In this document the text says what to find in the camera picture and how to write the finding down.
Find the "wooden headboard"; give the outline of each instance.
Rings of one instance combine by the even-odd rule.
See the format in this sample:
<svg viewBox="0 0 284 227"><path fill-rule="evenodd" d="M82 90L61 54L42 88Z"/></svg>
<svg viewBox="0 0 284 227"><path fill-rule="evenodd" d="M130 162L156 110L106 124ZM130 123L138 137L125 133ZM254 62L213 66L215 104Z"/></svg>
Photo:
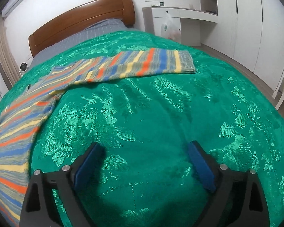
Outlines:
<svg viewBox="0 0 284 227"><path fill-rule="evenodd" d="M135 24L132 0L95 0L75 7L41 26L28 38L35 57L43 49L76 34L101 20L117 18L127 26Z"/></svg>

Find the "plastic bag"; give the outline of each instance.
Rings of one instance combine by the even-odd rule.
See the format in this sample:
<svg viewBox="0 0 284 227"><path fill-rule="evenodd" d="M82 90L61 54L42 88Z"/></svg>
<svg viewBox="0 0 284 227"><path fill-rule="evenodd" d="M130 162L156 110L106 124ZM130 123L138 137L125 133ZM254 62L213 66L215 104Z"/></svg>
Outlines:
<svg viewBox="0 0 284 227"><path fill-rule="evenodd" d="M181 32L170 14L167 14L167 21L161 25L161 37L181 43Z"/></svg>

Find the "floor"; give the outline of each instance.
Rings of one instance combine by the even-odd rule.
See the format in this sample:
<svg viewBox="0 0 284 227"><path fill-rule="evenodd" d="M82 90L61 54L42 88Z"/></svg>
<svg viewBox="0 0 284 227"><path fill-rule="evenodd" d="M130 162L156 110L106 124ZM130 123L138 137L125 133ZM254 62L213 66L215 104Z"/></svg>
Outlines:
<svg viewBox="0 0 284 227"><path fill-rule="evenodd" d="M231 59L230 57L206 45L202 44L200 47L194 47L194 48L202 50L206 52L207 54L209 54L210 56L223 60L229 63L230 65L232 65L239 72L241 72L245 77L247 77L258 88L258 90L260 90L263 93L263 95L265 95L265 97L270 101L272 105L276 106L277 102L280 99L281 93L279 93L276 96L276 98L273 99L271 97L273 94L273 90L266 83L264 83L259 77L257 77L253 72L249 71L247 68L245 68L244 66L242 66L240 63L236 62L235 60ZM284 119L284 101L281 107L279 108L278 112Z"/></svg>

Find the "white fan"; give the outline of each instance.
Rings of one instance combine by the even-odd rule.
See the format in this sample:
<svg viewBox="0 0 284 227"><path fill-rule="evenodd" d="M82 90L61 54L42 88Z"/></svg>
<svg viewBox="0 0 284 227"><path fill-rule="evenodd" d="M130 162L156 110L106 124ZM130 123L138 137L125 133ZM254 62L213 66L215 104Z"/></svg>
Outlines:
<svg viewBox="0 0 284 227"><path fill-rule="evenodd" d="M21 76L23 76L24 73L27 72L27 70L28 70L28 65L27 65L27 63L23 62L19 67L19 72L20 72Z"/></svg>

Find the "green bedspread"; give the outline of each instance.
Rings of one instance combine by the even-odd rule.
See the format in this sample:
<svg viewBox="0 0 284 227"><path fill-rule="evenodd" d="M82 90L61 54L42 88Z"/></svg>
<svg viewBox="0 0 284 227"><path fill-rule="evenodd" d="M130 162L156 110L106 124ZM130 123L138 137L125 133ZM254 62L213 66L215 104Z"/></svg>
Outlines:
<svg viewBox="0 0 284 227"><path fill-rule="evenodd" d="M271 226L278 226L284 218L284 120L242 74L202 51L143 32L106 34L34 67L3 97L0 112L52 66L152 47L188 50L197 73L73 87L36 138L31 172L71 164L97 141L107 158L99 179L78 194L99 227L191 227L208 199L186 154L187 143L197 140L231 169L258 172Z"/></svg>

